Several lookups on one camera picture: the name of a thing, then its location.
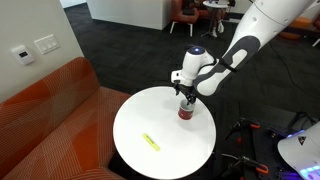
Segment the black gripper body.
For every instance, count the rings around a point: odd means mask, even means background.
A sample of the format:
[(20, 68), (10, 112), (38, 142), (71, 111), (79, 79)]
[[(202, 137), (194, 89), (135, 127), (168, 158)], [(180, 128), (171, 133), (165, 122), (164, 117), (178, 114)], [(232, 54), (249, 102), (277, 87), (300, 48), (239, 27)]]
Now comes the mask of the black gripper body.
[(187, 99), (196, 97), (193, 87), (185, 86), (182, 84), (175, 84), (174, 89), (176, 90), (176, 94), (182, 93)]

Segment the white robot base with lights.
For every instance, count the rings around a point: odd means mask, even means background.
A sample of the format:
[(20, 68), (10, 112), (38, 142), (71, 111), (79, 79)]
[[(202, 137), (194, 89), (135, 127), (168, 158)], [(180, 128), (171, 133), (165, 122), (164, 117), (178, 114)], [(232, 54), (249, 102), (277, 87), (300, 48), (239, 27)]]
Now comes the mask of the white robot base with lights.
[(320, 122), (278, 142), (282, 159), (304, 180), (320, 180)]

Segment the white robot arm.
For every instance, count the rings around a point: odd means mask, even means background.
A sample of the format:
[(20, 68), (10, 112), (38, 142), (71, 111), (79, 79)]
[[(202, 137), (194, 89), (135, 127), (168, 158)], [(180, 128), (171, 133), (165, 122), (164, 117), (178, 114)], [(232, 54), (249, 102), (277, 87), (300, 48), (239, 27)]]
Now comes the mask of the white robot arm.
[(196, 94), (213, 95), (232, 73), (300, 14), (318, 5), (319, 0), (254, 0), (220, 58), (199, 46), (186, 51), (182, 69), (171, 73), (176, 94), (183, 93), (187, 104), (195, 103)]

